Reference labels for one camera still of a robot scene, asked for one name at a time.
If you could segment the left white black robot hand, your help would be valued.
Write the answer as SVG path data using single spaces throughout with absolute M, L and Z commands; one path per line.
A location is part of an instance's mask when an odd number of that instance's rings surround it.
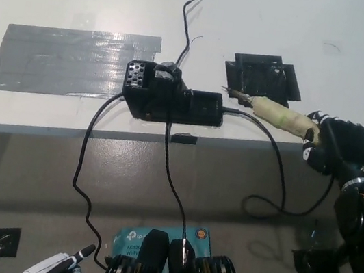
M 57 253 L 22 273 L 81 273 L 80 262 L 88 258 L 95 250 L 96 246 L 90 244 L 73 255 L 63 252 Z

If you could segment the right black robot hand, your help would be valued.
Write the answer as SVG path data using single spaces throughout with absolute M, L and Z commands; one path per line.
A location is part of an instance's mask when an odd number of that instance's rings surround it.
M 364 127 L 320 111 L 308 114 L 319 129 L 308 129 L 303 140 L 303 159 L 315 171 L 332 175 L 340 183 L 364 172 Z

